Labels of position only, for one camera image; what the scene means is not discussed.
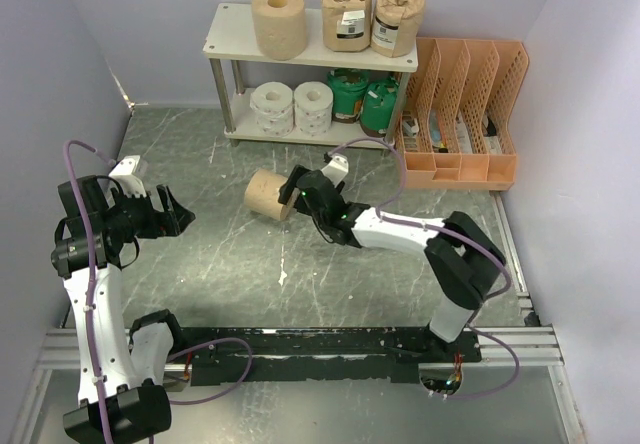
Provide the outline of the tan roll with label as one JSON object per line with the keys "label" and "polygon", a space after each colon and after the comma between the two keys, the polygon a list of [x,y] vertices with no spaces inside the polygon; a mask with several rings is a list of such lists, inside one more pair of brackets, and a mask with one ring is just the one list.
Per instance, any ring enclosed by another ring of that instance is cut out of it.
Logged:
{"label": "tan roll with label", "polygon": [[402,57],[416,41],[426,10],[426,0],[376,0],[371,47],[379,54]]}

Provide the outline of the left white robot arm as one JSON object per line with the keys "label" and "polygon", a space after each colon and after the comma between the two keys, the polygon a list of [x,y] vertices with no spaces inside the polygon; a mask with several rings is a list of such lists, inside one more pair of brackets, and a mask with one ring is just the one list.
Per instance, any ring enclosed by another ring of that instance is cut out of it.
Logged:
{"label": "left white robot arm", "polygon": [[187,339],[167,309],[125,327],[120,253],[142,239],[179,236],[195,215],[164,185],[156,210],[124,176],[111,178],[107,198],[103,179],[89,175],[58,187],[66,215],[54,233],[51,262],[71,303],[81,370],[78,407],[64,415],[63,427],[77,443],[136,443],[171,426],[164,367],[184,356]]}

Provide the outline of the green roll with brown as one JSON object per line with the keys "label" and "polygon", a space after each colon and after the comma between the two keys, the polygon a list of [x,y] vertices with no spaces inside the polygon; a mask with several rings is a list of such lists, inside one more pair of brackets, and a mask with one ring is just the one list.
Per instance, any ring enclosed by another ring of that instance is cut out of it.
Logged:
{"label": "green roll with brown", "polygon": [[397,99],[398,82],[393,77],[372,82],[366,90],[360,125],[371,137],[384,137]]}

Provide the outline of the tan roll with black mark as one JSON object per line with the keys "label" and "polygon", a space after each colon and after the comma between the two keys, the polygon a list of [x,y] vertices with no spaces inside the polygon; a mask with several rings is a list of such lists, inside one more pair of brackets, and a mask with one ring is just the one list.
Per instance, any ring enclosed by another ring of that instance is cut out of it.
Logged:
{"label": "tan roll with black mark", "polygon": [[334,52],[360,52],[370,45],[372,0],[321,0],[324,45]]}

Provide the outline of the tan paper roll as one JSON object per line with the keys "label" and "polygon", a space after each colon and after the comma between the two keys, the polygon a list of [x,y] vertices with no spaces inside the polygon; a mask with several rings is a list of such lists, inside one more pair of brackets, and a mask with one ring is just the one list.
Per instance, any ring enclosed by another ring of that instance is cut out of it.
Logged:
{"label": "tan paper roll", "polygon": [[294,208],[299,191],[295,189],[282,204],[279,202],[280,188],[287,178],[266,169],[259,169],[251,178],[245,194],[244,205],[247,209],[276,221],[284,221]]}
{"label": "tan paper roll", "polygon": [[262,54],[286,61],[307,47],[304,0],[252,0],[256,42]]}

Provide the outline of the tan paper roll back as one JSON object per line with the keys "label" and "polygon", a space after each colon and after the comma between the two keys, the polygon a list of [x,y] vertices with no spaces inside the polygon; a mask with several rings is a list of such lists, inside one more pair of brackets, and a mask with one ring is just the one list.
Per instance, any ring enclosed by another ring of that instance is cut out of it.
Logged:
{"label": "tan paper roll back", "polygon": [[256,42],[262,54],[286,61],[307,47],[304,0],[252,0]]}

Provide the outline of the white dotted paper roll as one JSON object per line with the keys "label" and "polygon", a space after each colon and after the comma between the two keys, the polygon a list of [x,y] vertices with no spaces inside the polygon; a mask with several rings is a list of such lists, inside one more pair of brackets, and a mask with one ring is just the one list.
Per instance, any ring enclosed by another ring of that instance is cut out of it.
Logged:
{"label": "white dotted paper roll", "polygon": [[293,92],[294,121],[306,136],[326,133],[332,124],[333,93],[324,83],[305,82]]}

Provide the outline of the green torn roll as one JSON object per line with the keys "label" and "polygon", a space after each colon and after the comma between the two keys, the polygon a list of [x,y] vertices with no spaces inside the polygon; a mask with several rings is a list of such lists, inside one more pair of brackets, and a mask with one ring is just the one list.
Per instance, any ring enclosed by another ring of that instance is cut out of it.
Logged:
{"label": "green torn roll", "polygon": [[362,69],[336,68],[328,72],[327,84],[333,93],[332,117],[337,122],[355,123],[361,113],[370,81]]}

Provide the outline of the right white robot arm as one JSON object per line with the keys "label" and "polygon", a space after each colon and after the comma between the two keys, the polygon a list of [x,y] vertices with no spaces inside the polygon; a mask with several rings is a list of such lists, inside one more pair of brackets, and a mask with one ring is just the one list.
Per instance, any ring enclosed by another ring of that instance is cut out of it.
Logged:
{"label": "right white robot arm", "polygon": [[342,187],[342,178],[329,168],[296,166],[280,187],[278,202],[309,216],[330,243],[426,259],[443,297],[427,325],[424,348],[431,359],[448,360],[498,277],[510,281],[504,255],[463,212],[445,219],[409,218],[348,202]]}

